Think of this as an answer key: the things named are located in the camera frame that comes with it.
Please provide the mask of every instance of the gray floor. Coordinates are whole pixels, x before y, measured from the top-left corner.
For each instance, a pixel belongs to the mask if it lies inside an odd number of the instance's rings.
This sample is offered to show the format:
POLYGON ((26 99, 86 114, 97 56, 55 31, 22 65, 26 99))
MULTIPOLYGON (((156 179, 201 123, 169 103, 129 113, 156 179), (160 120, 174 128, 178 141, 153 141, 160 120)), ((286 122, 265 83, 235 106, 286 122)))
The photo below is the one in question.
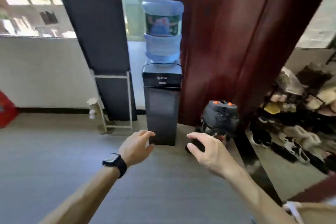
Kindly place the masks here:
MULTIPOLYGON (((140 118, 135 130, 145 126, 140 118)), ((185 153, 185 134, 192 130, 179 125, 177 146, 157 146, 130 168, 91 223, 250 223, 229 184, 185 153)), ((0 222, 41 220, 117 151, 126 137, 118 133, 101 136, 88 115, 72 114, 21 114, 1 129, 0 222)))

